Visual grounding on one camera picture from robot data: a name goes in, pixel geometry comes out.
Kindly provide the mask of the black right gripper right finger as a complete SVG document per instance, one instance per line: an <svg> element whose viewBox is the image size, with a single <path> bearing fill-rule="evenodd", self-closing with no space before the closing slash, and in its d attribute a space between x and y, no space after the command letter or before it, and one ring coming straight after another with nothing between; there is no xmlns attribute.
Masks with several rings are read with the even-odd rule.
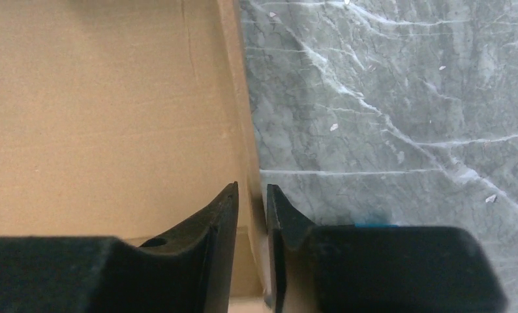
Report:
<svg viewBox="0 0 518 313"><path fill-rule="evenodd" d="M317 225L277 185L266 218L274 312L504 312L506 294L461 228Z"/></svg>

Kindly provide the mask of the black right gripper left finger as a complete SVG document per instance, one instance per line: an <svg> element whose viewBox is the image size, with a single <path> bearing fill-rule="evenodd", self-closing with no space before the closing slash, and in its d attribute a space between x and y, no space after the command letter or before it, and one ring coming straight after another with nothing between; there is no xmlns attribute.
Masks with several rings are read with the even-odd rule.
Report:
<svg viewBox="0 0 518 313"><path fill-rule="evenodd" d="M0 312L226 312L239 194L140 246L116 237L0 237Z"/></svg>

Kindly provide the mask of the brown cardboard box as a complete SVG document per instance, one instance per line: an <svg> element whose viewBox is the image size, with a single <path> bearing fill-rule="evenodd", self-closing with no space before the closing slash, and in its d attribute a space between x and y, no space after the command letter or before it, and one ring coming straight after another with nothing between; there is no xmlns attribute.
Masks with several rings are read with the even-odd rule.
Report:
<svg viewBox="0 0 518 313"><path fill-rule="evenodd" d="M175 226L239 185L230 312L265 312L237 1L0 1L0 235Z"/></svg>

